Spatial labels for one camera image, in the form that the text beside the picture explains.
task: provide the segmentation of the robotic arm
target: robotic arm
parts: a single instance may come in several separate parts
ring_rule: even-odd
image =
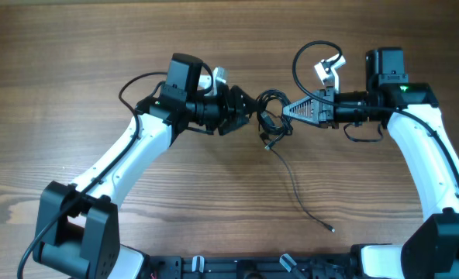
[[[218,130],[225,135],[247,124],[257,111],[256,102],[240,88],[228,88],[224,69],[218,67],[213,75],[204,76],[200,59],[175,53],[159,97],[149,96],[135,107],[140,125],[138,138],[107,175],[38,242],[33,259],[76,278],[323,279],[459,275],[459,189],[435,139],[405,115],[340,106],[389,107],[416,115],[438,132],[459,173],[459,160],[444,132],[438,102],[429,85],[408,83],[402,50],[379,49],[367,54],[368,92],[341,94],[336,70],[346,61],[339,56],[340,59],[331,57],[315,66],[326,89],[286,106],[283,115],[322,128],[337,128],[342,122],[360,125],[365,121],[379,121],[388,128],[409,165],[423,205],[425,223],[404,246],[359,244],[352,246],[347,254],[206,260],[201,256],[150,257],[120,245],[118,209],[144,170],[180,133],[189,129],[213,134]],[[205,130],[188,126],[190,122],[205,126]],[[40,198],[36,234],[117,158],[135,129],[133,118],[111,149],[70,185],[53,181],[47,186]],[[85,227],[68,221],[68,216],[80,214],[87,217]]]

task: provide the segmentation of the wood grain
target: wood grain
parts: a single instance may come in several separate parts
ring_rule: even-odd
[[[184,2],[0,7],[0,278],[14,277],[34,234],[47,184],[67,183],[120,136],[129,112],[117,91],[131,77],[167,69],[173,52],[229,71],[251,96],[292,80],[295,52],[310,40],[342,46],[344,91],[364,88],[364,53],[401,46],[411,81],[429,82],[459,154],[459,1]],[[332,50],[304,53],[299,74]],[[141,99],[158,82],[126,93]],[[278,255],[341,252],[355,243],[403,243],[421,224],[412,178],[396,144],[352,143],[341,130],[294,122],[276,150],[264,150],[257,120],[228,136],[185,132],[130,192],[121,239],[151,255]],[[375,136],[375,126],[354,131]],[[29,263],[27,277],[62,277]]]

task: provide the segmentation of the brown background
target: brown background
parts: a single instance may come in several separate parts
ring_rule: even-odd
[[[291,100],[295,52],[310,40],[343,47],[343,91],[364,89],[364,53],[401,46],[411,81],[429,82],[459,154],[459,1],[185,2],[0,7],[0,277],[14,277],[34,234],[47,184],[71,181],[121,135],[131,115],[117,92],[131,77],[166,70],[173,52],[229,71],[257,97]],[[303,55],[299,74],[334,52]],[[132,86],[134,103],[158,79]],[[119,213],[122,243],[151,255],[279,255],[344,252],[355,243],[403,243],[421,224],[416,188],[399,148],[352,143],[341,130],[294,122],[277,146],[306,205],[300,212],[286,169],[264,150],[257,120],[228,136],[185,132],[129,193]],[[375,136],[375,125],[353,131]],[[30,262],[27,277],[62,276]]]

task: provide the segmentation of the wooden table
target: wooden table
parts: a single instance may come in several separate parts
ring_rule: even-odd
[[[429,82],[459,154],[459,2],[184,2],[0,7],[0,277],[14,277],[33,238],[40,193],[68,183],[121,135],[131,115],[117,100],[138,74],[166,70],[173,52],[201,57],[257,97],[279,88],[303,96],[291,73],[310,40],[343,47],[343,91],[365,88],[364,53],[401,46],[411,81]],[[333,50],[303,55],[299,74],[320,88],[313,64]],[[126,93],[135,103],[159,81]],[[345,252],[355,243],[403,243],[422,223],[412,177],[385,132],[381,143],[352,143],[341,130],[293,122],[276,150],[257,120],[228,136],[181,134],[129,193],[119,213],[123,244],[151,255],[279,255]],[[375,125],[353,131],[375,136]],[[27,277],[62,277],[29,262]]]

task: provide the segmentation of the silver metal part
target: silver metal part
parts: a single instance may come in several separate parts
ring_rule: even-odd
[[[330,59],[326,60],[326,62],[330,62],[335,60],[338,57],[338,54],[331,57]],[[340,67],[342,67],[347,61],[345,60],[345,56],[341,56],[338,62],[336,62],[333,65],[330,65],[330,67],[324,67],[323,63],[325,63],[324,60],[321,60],[321,62],[317,63],[314,68],[316,69],[316,73],[319,76],[319,79],[325,86],[334,86],[335,88],[335,94],[340,93],[340,78],[338,77],[338,73],[336,70],[338,70]]]
[[[291,103],[283,108],[283,115],[289,116],[293,119],[303,121],[308,124],[315,125],[318,123],[314,113],[316,102],[309,96]]]
[[[287,272],[292,272],[292,268],[297,265],[297,263],[288,254],[281,255],[281,257],[279,257],[279,263],[287,270]]]
[[[212,83],[212,90],[205,94],[205,96],[216,96],[217,95],[217,86],[219,84],[226,84],[226,70],[223,67],[216,67],[214,71],[212,71],[212,76],[214,77],[214,81]],[[211,85],[211,76],[208,74],[201,74],[198,80],[198,86],[201,88],[207,89]]]
[[[195,256],[192,260],[192,272],[204,273],[205,258],[203,256]]]

